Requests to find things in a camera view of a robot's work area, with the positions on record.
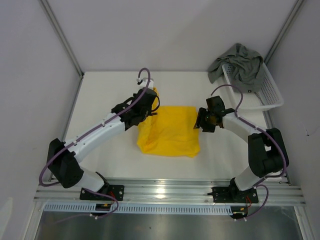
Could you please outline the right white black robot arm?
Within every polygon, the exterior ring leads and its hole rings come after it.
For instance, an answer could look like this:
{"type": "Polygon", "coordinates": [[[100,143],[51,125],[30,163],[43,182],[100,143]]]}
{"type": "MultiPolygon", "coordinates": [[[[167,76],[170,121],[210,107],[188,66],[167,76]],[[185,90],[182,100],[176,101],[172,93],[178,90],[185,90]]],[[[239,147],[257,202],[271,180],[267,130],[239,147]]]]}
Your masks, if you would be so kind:
{"type": "Polygon", "coordinates": [[[206,99],[207,107],[198,111],[195,129],[214,133],[216,127],[228,130],[247,143],[248,167],[232,178],[228,187],[213,187],[216,203],[241,203],[254,194],[254,188],[268,178],[283,176],[289,165],[282,134],[277,128],[264,129],[226,108],[220,96],[206,99]]]}

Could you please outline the grey shorts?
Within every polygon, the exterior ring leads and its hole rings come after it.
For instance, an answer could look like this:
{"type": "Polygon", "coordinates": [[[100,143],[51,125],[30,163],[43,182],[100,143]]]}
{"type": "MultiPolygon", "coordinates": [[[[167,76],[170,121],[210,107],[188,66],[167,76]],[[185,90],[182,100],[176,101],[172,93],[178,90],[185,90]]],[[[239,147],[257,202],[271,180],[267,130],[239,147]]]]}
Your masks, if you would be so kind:
{"type": "Polygon", "coordinates": [[[263,82],[263,63],[259,52],[235,43],[208,67],[208,78],[214,83],[223,75],[222,66],[230,64],[234,67],[230,84],[243,93],[258,92],[263,82]]]}

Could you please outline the yellow shorts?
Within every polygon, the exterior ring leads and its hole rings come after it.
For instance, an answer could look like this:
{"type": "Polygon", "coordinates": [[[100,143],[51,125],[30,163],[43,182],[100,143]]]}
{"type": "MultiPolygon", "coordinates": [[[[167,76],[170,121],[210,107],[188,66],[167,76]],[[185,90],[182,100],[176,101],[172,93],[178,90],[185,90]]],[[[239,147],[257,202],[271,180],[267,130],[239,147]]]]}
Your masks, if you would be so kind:
{"type": "Polygon", "coordinates": [[[152,104],[155,115],[137,127],[136,144],[143,154],[162,157],[194,158],[201,151],[195,106],[162,106],[156,98],[152,104]]]}

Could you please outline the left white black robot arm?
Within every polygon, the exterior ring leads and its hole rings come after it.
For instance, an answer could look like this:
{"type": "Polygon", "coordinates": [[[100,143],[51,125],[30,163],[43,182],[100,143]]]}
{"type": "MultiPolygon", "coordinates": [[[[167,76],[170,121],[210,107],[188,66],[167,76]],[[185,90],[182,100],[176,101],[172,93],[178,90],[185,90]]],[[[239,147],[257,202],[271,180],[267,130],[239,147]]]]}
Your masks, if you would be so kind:
{"type": "Polygon", "coordinates": [[[155,114],[154,101],[158,94],[154,89],[142,88],[132,97],[117,104],[111,112],[91,130],[68,141],[54,139],[49,144],[48,169],[63,188],[74,186],[90,190],[97,200],[108,196],[107,180],[98,172],[80,166],[94,149],[147,117],[155,114]]]}

